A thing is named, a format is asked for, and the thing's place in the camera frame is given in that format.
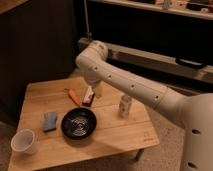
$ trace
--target blue sponge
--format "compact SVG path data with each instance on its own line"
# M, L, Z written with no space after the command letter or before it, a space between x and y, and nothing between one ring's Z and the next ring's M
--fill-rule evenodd
M43 131L49 132L56 130L56 120L57 120L57 113L56 112L47 112L44 114L44 125Z

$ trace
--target tabletop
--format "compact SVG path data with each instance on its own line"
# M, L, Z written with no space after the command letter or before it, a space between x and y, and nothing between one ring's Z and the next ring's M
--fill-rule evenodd
M120 117L118 108L123 93L102 82L101 98L94 98L91 110L97 118L94 132L83 140L65 138L61 130L64 115L76 108L66 89L73 89L82 101L88 85L82 77L29 84L17 131L32 129L39 150L33 155L12 152L9 171L38 170L53 166L119 154L159 144L145 106L133 99L128 117ZM57 129L42 131L44 113L57 113Z

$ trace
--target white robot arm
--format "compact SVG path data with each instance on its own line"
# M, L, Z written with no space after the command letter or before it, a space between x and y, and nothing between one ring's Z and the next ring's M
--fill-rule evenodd
M105 81L186 130L181 171L213 171L213 94L184 96L167 86L107 64L108 48L93 41L76 58L92 86Z

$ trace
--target floor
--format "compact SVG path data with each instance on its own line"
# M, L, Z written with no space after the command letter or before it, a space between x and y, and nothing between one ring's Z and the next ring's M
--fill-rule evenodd
M136 151L71 165L49 168L49 171L179 171L184 131L147 107L160 139L160 145L145 149L138 162ZM6 171L11 154L10 140L15 128L0 122L0 171Z

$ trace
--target white cup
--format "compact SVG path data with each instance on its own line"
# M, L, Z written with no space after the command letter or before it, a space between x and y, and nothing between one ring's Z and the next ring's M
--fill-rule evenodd
M11 140L11 148L15 152L34 154L38 150L35 133L30 129L17 132Z

